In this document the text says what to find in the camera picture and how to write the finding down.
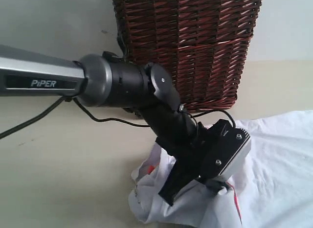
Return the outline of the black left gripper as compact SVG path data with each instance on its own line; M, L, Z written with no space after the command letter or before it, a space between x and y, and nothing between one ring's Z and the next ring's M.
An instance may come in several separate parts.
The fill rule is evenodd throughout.
M200 169L207 153L217 143L224 130L230 129L230 122L218 120L212 127L205 128L198 123L195 136L186 142L173 142L165 137L157 137L158 143L165 151L176 160L159 196L168 204L173 205L177 194L193 179L198 177L204 182L210 195L217 195L221 190L228 190L226 182L205 179L200 176Z

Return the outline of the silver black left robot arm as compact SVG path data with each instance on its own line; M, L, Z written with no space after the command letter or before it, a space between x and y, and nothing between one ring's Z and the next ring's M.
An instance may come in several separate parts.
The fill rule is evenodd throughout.
M58 96L39 115L2 132L1 138L39 121L64 101L74 101L84 112L88 107L137 110L156 134L157 144L176 160L159 192L169 205L196 178L220 182L228 178L222 158L212 154L233 125L219 120L207 129L196 122L184 108L170 75L158 64L139 66L107 52L69 61L1 46L0 94Z

